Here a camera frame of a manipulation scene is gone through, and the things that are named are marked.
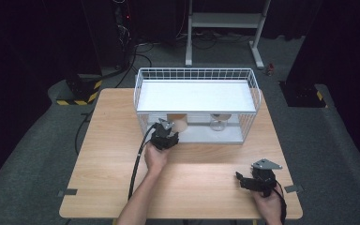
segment white stand frame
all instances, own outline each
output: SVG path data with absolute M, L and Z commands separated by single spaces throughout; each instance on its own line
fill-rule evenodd
M 257 45 L 262 34 L 270 3 L 271 0 L 265 0 L 262 13 L 193 13 L 192 0 L 189 0 L 186 67 L 192 67 L 192 27 L 229 27 L 257 29 L 254 40 L 249 42 L 249 47 L 256 62 L 256 67 L 263 69 L 264 64 Z

